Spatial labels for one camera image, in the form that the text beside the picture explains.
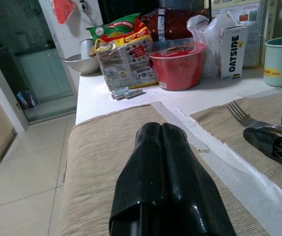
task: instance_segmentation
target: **placemat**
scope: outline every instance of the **placemat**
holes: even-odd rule
[[[165,119],[150,105],[94,118],[76,126],[68,141],[58,236],[107,236],[116,180],[134,149],[137,130]],[[268,235],[223,182],[214,179],[238,235]]]
[[[282,92],[261,98],[242,98],[236,102],[254,119],[270,124],[281,124]],[[203,129],[223,143],[227,143],[282,189],[282,165],[266,157],[245,141],[243,138],[245,128],[233,118],[227,109],[227,104],[212,107],[191,116],[197,119]]]

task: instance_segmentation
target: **metal fork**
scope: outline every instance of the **metal fork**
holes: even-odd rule
[[[227,108],[232,116],[244,127],[251,127],[256,129],[265,128],[282,134],[282,126],[269,124],[251,118],[250,115],[247,114],[243,109],[241,109],[241,107],[238,106],[235,101],[229,103]]]

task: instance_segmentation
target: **plastic lid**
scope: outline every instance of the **plastic lid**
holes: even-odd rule
[[[165,50],[150,53],[152,58],[177,58],[199,53],[205,50],[206,45],[202,43],[186,43]]]

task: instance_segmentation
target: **metal bowl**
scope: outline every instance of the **metal bowl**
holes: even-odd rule
[[[96,73],[100,68],[97,57],[81,59],[81,54],[76,54],[64,59],[63,61],[72,69],[80,72],[82,75]]]

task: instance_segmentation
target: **glass door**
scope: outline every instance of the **glass door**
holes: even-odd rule
[[[76,109],[38,0],[0,1],[0,71],[29,122]]]

